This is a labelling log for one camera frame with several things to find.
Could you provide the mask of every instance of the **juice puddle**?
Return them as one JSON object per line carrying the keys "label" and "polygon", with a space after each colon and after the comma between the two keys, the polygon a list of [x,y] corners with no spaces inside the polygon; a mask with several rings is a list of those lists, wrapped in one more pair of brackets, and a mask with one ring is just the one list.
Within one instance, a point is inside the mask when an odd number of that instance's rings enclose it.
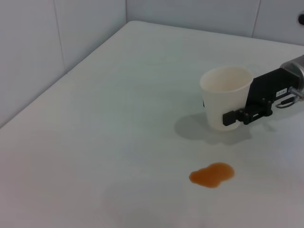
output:
{"label": "juice puddle", "polygon": [[233,168],[225,163],[214,163],[206,168],[194,171],[189,179],[192,183],[199,184],[207,188],[216,188],[222,181],[227,181],[234,176]]}

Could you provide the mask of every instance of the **white table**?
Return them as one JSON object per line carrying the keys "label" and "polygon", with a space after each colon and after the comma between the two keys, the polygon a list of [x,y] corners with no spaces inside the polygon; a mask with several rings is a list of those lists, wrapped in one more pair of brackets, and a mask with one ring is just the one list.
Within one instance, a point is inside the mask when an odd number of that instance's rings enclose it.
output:
{"label": "white table", "polygon": [[[0,129],[1,228],[300,228],[304,104],[229,133],[199,79],[256,75],[304,47],[131,22]],[[192,171],[226,162],[208,189]]]}

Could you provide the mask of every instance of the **spill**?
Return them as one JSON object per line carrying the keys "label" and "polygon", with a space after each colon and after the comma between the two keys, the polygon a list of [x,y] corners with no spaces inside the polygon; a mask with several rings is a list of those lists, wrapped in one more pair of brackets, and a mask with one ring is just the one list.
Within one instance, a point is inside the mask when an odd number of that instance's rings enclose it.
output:
{"label": "spill", "polygon": [[189,179],[192,183],[207,188],[216,188],[222,181],[227,181],[233,176],[234,170],[230,165],[218,162],[192,172]]}

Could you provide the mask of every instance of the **white tile wall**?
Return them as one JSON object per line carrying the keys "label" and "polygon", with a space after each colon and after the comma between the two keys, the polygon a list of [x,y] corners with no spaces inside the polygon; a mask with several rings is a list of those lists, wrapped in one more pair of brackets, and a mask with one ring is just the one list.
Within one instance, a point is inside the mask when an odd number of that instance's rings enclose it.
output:
{"label": "white tile wall", "polygon": [[63,72],[53,0],[1,0],[0,126]]}
{"label": "white tile wall", "polygon": [[0,0],[0,127],[125,22],[125,0]]}
{"label": "white tile wall", "polygon": [[302,11],[303,0],[262,0],[253,37],[304,45],[304,26],[297,23]]}
{"label": "white tile wall", "polygon": [[250,37],[260,0],[127,0],[127,19]]}
{"label": "white tile wall", "polygon": [[126,24],[125,0],[55,0],[66,70]]}

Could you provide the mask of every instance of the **paper cup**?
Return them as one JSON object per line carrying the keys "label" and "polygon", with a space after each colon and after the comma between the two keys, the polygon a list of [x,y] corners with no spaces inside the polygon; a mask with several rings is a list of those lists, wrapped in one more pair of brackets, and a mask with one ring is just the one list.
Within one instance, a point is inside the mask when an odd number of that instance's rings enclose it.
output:
{"label": "paper cup", "polygon": [[209,125],[220,131],[236,129],[240,122],[223,124],[223,114],[244,108],[254,76],[238,66],[208,71],[200,80]]}

